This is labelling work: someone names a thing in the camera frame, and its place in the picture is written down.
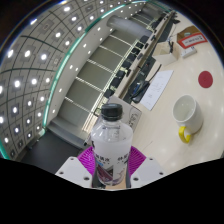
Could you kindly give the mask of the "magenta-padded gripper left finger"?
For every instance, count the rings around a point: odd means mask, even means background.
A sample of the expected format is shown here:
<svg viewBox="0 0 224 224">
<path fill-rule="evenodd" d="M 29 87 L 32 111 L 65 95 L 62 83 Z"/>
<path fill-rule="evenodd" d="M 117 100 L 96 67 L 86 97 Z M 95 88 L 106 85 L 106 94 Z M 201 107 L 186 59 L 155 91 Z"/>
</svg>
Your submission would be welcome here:
<svg viewBox="0 0 224 224">
<path fill-rule="evenodd" d="M 91 188 L 95 174 L 93 148 L 89 147 L 77 157 L 69 157 L 55 173 L 67 181 L 84 188 Z"/>
</svg>

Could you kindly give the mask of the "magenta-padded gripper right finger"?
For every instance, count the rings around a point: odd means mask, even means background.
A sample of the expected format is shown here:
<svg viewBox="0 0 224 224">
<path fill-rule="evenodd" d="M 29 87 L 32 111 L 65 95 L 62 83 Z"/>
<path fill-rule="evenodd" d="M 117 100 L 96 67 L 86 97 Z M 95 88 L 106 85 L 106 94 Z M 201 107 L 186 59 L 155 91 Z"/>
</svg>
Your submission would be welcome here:
<svg viewBox="0 0 224 224">
<path fill-rule="evenodd" d="M 155 158 L 146 157 L 137 148 L 131 147 L 126 171 L 127 188 L 140 188 L 165 176 Z"/>
</svg>

